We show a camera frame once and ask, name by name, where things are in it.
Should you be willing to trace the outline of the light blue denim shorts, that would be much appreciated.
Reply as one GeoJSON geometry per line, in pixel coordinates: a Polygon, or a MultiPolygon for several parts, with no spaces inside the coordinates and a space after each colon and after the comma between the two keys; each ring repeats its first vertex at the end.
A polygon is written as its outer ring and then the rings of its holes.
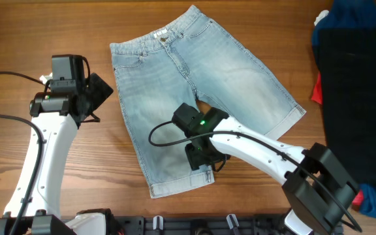
{"type": "Polygon", "coordinates": [[[278,139],[305,110],[265,64],[195,6],[147,35],[110,45],[119,103],[151,198],[213,183],[192,170],[183,133],[170,124],[181,104],[198,101],[278,139]]]}

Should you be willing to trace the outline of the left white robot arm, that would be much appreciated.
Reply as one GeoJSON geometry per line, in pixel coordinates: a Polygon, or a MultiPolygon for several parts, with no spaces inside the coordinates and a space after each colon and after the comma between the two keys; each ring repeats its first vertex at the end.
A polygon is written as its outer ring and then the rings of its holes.
{"type": "Polygon", "coordinates": [[[44,91],[30,102],[29,147],[20,178],[3,216],[0,234],[113,234],[108,209],[84,210],[70,221],[60,213],[61,184],[71,144],[82,123],[98,122],[94,111],[113,89],[92,73],[81,55],[55,55],[44,91]]]}

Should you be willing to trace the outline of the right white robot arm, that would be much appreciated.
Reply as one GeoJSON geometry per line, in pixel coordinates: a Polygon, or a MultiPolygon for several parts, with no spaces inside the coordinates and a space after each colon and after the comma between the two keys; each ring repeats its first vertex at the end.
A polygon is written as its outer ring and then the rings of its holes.
{"type": "Polygon", "coordinates": [[[224,165],[234,156],[275,179],[291,206],[284,224],[295,234],[335,234],[349,215],[358,185],[326,146],[284,144],[220,109],[204,114],[186,103],[174,112],[172,122],[190,141],[185,152],[193,170],[224,165]]]}

